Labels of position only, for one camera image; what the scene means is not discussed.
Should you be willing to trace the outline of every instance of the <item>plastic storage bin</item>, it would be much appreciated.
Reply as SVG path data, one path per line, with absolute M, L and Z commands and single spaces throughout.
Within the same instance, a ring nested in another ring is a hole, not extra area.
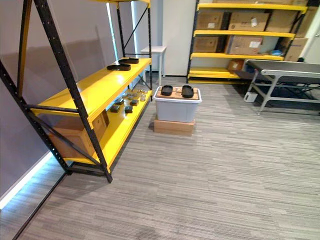
M 199 100 L 191 100 L 157 97 L 160 88 L 158 86 L 153 96 L 158 120 L 191 123 L 198 104 L 202 102 L 200 90 L 198 89 Z

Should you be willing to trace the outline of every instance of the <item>led light strip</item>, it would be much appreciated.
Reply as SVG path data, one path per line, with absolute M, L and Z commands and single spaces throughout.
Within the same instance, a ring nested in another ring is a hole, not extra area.
M 27 182 L 48 162 L 53 155 L 48 152 L 35 165 L 33 165 L 24 176 L 22 176 L 14 185 L 0 198 L 0 210 L 2 210 L 10 200 L 27 184 Z

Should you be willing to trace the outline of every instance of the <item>white stool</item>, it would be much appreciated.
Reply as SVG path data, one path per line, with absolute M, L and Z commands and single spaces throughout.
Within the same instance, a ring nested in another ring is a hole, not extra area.
M 163 77 L 166 76 L 165 74 L 165 53 L 166 53 L 166 46 L 152 46 L 151 47 L 151 53 L 152 54 L 158 54 L 159 55 L 159 86 L 161 86 L 161 80 L 162 80 L 162 75 Z M 145 47 L 144 49 L 141 50 L 141 53 L 149 53 L 149 47 Z M 146 70 L 143 71 L 143 80 L 146 80 Z

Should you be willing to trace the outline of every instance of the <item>cardboard box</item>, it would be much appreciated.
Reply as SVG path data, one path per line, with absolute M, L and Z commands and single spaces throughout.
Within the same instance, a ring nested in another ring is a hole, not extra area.
M 109 124 L 107 112 L 103 111 L 92 122 L 92 124 L 94 132 L 98 140 L 100 140 Z M 89 155 L 93 155 L 93 153 L 95 152 L 94 146 L 90 141 L 90 138 L 80 117 L 64 117 L 60 122 L 58 122 L 54 129 Z M 84 158 L 82 154 L 78 153 L 72 147 L 61 141 L 57 136 L 53 135 L 52 133 L 50 133 L 48 136 L 55 147 L 58 149 L 62 157 Z
M 194 53 L 215 53 L 217 49 L 218 36 L 196 36 L 194 38 Z
M 232 59 L 230 60 L 227 69 L 229 70 L 230 73 L 233 73 L 234 71 L 239 71 L 242 69 L 244 63 L 245 63 L 244 59 Z
M 306 43 L 308 41 L 308 38 L 298 38 L 296 37 L 290 48 L 289 51 L 287 52 L 284 60 L 288 62 L 296 62 L 298 61 L 301 52 L 303 51 Z
M 291 5 L 296 5 L 296 6 L 307 6 L 308 0 L 292 0 Z
M 316 15 L 317 10 L 318 10 L 317 6 L 309 6 L 308 7 L 308 10 L 305 13 L 305 16 L 304 16 L 304 18 L 302 20 L 302 23 L 301 23 L 301 26 L 299 28 L 299 31 L 295 35 L 296 38 L 304 38 L 306 36 L 307 31 L 308 31 L 308 29 L 309 29 L 309 27 L 310 27 L 315 15 Z M 296 23 L 293 26 L 292 31 L 291 31 L 292 33 L 295 32 L 297 24 L 298 23 Z
M 104 135 L 107 126 L 109 125 L 109 118 L 107 112 L 104 110 L 99 116 L 92 121 L 93 129 L 98 140 Z
M 154 120 L 154 132 L 162 134 L 173 134 L 191 136 L 194 132 L 196 121 L 180 122 L 180 121 L 161 121 Z
M 196 20 L 196 29 L 220 30 L 223 15 L 222 11 L 200 11 Z
M 266 32 L 290 33 L 297 11 L 273 10 Z
M 234 31 L 264 31 L 269 13 L 233 12 L 229 30 Z
M 263 38 L 260 36 L 231 35 L 226 46 L 226 54 L 258 55 Z

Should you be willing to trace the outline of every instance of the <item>small black object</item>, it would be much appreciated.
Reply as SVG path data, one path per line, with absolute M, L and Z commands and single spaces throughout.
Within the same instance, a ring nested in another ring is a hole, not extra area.
M 161 95 L 170 96 L 172 94 L 173 87 L 171 85 L 164 85 L 161 89 Z
M 120 110 L 120 106 L 119 105 L 112 105 L 112 107 L 110 107 L 110 112 L 112 113 L 117 113 Z
M 120 59 L 118 62 L 120 64 L 138 64 L 139 58 L 129 57 L 129 58 Z
M 108 70 L 116 70 L 116 71 L 129 71 L 131 66 L 129 64 L 112 64 L 106 67 Z
M 132 101 L 130 102 L 130 105 L 131 105 L 131 106 L 137 106 L 137 105 L 138 105 L 138 102 L 139 102 L 139 100 L 132 100 Z
M 124 108 L 124 112 L 125 112 L 126 114 L 132 114 L 132 109 L 133 109 L 132 106 L 126 106 L 126 107 Z
M 118 98 L 118 99 L 114 102 L 114 104 L 116 104 L 116 105 L 122 105 L 122 104 L 124 104 L 124 99 L 123 99 L 122 97 L 120 97 L 120 98 Z
M 194 96 L 194 89 L 189 85 L 184 85 L 182 87 L 182 97 L 189 99 Z

